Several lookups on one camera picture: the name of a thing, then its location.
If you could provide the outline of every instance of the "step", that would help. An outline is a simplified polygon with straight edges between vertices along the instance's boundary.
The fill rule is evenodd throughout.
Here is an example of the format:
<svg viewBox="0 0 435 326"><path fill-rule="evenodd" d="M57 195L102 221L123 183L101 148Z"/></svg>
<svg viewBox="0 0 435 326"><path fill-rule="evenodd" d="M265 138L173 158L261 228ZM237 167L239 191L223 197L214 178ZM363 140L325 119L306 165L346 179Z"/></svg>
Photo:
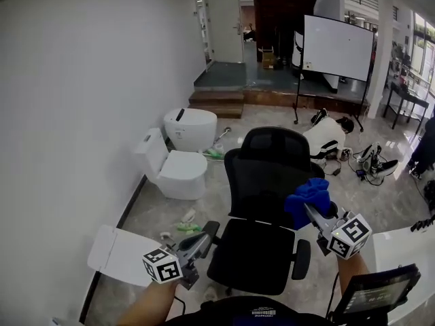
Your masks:
<svg viewBox="0 0 435 326"><path fill-rule="evenodd" d="M231 104L190 104L191 109L200 109L213 112L218 118L241 118L243 112L243 103Z"/></svg>
<svg viewBox="0 0 435 326"><path fill-rule="evenodd" d="M191 104L243 103L242 92L196 91L190 98Z"/></svg>

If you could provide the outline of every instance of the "whiteboard frame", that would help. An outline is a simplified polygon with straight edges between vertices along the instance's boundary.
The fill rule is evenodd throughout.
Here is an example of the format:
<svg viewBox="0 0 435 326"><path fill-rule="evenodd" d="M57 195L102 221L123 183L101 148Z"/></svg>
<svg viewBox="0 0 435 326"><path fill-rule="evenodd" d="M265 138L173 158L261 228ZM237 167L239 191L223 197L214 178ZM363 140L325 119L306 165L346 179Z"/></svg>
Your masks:
<svg viewBox="0 0 435 326"><path fill-rule="evenodd" d="M350 101L345 101L345 100L340 99L340 98L332 98L330 96L320 96L320 95L316 95L316 94L301 94L301 93L299 93L299 90L300 90L300 76L302 75L302 71L310 71L310 72L313 72L313 73L323 73L323 74L326 74L326 75L333 75L333 76L343 76L341 74L336 74L336 73L324 73L324 72L320 72L320 71L314 71L314 70L309 70L309 69L308 70L306 70L306 69L304 70L303 69L302 65L304 63L304 52L305 52L305 16L316 17L316 18L323 18L323 19L329 19L329 20L333 20L335 22L348 24L346 22L343 22L342 20L335 20L333 18L322 17L322 16L311 16L311 15L308 15L308 14L304 15L304 35L303 35L302 52L301 52L301 55L300 55L300 64L299 64L299 71L300 71L300 73L299 73L299 76L298 76L298 91L296 92L296 103L293 104L294 114L296 116L296 119L294 120L295 124L299 123L299 119L298 119L298 99L299 99L299 96L311 97L311 98L312 97L317 97L317 98L323 98L325 100L330 100L330 101L340 101L342 103L352 103ZM355 26L357 28L361 28L361 29L367 30L367 29L363 28L362 26L358 26L358 25L353 25L353 26ZM375 40L375 34L373 34L373 36L372 36L372 43L374 42L374 40ZM359 126L360 126L360 132L364 131L364 127L361 125L361 122L359 121L359 118L361 116L362 105L364 104L364 100L366 100L367 88L368 88L368 77L370 75L370 71L369 70L370 70L370 65L369 65L369 67L367 69L366 87L364 89L364 94L362 96L362 100L361 100L361 103L360 103L359 108L358 108L358 114L355 114L355 113L349 114L350 116L353 116L355 118L356 122L359 124ZM352 78L352 77L347 77L347 78L354 79L356 81L361 81L360 79L356 79L356 78Z"/></svg>

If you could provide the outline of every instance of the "white door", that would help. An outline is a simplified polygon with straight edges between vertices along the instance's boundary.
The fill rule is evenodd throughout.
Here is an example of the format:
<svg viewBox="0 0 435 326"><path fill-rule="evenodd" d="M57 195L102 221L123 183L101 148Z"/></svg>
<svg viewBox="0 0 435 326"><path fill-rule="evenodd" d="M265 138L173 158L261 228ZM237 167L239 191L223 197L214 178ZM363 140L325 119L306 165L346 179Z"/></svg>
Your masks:
<svg viewBox="0 0 435 326"><path fill-rule="evenodd" d="M210 42L216 62L243 62L240 0L207 0Z"/></svg>

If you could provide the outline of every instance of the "blue cloth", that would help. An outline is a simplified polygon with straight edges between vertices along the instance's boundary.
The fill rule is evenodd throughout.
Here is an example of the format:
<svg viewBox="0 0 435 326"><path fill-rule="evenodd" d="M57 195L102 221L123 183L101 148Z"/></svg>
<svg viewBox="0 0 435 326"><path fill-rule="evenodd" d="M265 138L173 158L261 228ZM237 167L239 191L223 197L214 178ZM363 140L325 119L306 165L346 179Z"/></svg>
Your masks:
<svg viewBox="0 0 435 326"><path fill-rule="evenodd" d="M291 213L294 229L299 230L311 223L304 203L314 205L322 215L327 215L331 206L328 192L329 182L325 179L309 179L307 183L296 188L294 194L285 199L284 210Z"/></svg>

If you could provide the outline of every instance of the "column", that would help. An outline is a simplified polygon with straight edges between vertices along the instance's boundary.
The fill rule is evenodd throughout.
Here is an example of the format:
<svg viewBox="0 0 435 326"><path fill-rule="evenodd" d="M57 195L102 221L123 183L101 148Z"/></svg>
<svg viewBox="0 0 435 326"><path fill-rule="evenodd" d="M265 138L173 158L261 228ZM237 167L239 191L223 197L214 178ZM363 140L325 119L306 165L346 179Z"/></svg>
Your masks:
<svg viewBox="0 0 435 326"><path fill-rule="evenodd" d="M368 117L375 118L382 99L383 87L388 74L393 41L393 0L379 0L378 45L372 79L368 88L370 104Z"/></svg>

